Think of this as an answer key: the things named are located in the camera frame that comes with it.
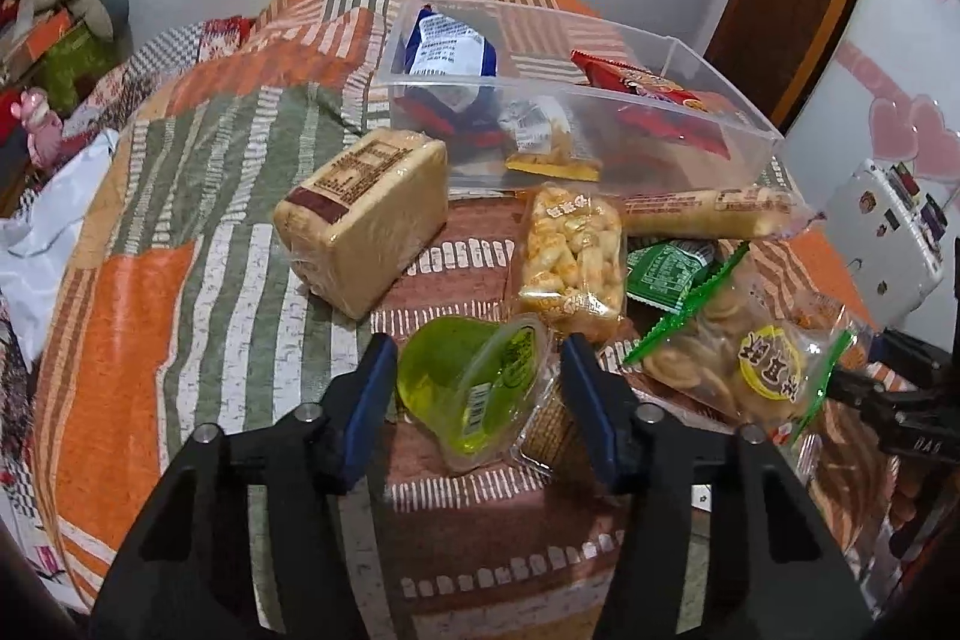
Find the person's right hand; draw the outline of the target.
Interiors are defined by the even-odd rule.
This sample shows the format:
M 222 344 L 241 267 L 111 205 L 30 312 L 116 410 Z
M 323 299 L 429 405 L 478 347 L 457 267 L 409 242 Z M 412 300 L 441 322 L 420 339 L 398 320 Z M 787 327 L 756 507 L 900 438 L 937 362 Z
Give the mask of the person's right hand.
M 900 459 L 889 509 L 889 521 L 894 530 L 900 530 L 916 516 L 916 500 L 923 487 L 924 479 L 935 468 L 937 464 L 934 461 Z

